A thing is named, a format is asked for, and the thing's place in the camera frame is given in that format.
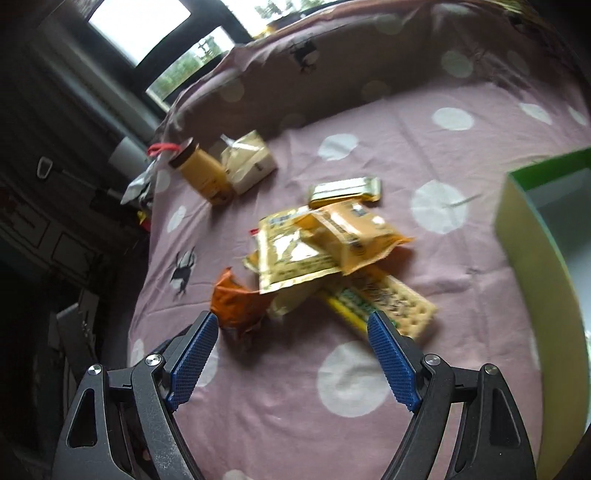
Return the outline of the orange red snack packet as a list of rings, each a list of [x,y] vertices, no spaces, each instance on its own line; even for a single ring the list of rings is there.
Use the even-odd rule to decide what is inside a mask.
[[[261,294],[243,286],[231,269],[226,268],[214,284],[211,312],[217,317],[221,329],[242,336],[262,322],[273,298],[273,294]]]

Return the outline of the cracker pack green yellow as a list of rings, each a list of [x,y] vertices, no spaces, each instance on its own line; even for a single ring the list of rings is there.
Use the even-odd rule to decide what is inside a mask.
[[[438,310],[425,297],[376,266],[336,276],[317,295],[363,339],[368,339],[368,321],[374,311],[384,312],[401,335],[416,340]]]

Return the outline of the yellow snack pouch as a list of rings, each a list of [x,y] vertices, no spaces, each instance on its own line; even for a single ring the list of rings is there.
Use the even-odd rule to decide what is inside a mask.
[[[304,241],[304,230],[296,221],[308,212],[308,206],[301,206],[259,220],[256,242],[261,294],[341,272],[331,255]]]

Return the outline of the orange biscuit packet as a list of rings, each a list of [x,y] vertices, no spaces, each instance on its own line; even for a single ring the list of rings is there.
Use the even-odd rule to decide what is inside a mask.
[[[413,241],[354,200],[311,210],[295,224],[304,231],[304,239],[327,252],[345,276],[386,259],[394,248]]]

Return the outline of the gold snack bar wrapper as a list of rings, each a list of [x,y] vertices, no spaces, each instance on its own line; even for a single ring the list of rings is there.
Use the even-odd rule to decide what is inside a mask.
[[[382,197],[382,181],[378,177],[356,177],[312,186],[308,207],[315,209],[335,202],[359,200],[376,203]]]

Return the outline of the green cardboard box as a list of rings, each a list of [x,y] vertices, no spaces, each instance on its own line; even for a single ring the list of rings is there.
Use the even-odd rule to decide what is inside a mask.
[[[543,391],[538,476],[552,479],[590,425],[590,152],[509,173],[495,219],[536,338]]]

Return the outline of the crumpled silver bag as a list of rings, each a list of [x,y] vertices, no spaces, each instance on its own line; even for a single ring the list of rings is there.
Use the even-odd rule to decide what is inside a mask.
[[[157,160],[151,158],[146,169],[133,179],[127,186],[120,200],[121,205],[135,202],[147,206],[152,201],[156,181]]]

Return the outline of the yellow bear bottle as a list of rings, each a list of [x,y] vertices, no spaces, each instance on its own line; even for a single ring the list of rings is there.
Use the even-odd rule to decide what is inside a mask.
[[[168,164],[211,205],[226,204],[235,193],[221,163],[202,150],[193,138],[179,145],[179,151]]]

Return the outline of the white tissue pack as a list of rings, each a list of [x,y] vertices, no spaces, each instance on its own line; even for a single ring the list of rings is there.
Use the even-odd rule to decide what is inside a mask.
[[[276,160],[258,131],[239,139],[221,135],[221,140],[225,144],[221,164],[236,194],[243,195],[276,171]]]

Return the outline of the pink polka dot cloth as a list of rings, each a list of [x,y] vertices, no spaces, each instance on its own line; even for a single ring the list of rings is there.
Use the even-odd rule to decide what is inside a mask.
[[[590,143],[590,87],[551,33],[482,2],[349,3],[235,48],[183,92],[161,142],[259,131],[269,178],[214,208],[158,161],[148,272],[129,329],[138,361],[207,310],[267,215],[311,185],[376,176],[379,212],[412,238],[385,268],[438,308],[428,351],[497,364],[542,437],[534,335],[493,222],[506,174]],[[378,479],[410,419],[370,347],[317,299],[221,337],[176,422],[208,479]]]

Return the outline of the window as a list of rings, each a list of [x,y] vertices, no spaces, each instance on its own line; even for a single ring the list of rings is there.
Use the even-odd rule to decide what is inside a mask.
[[[264,38],[327,1],[93,1],[84,18],[122,58],[134,92],[169,104],[235,46]]]

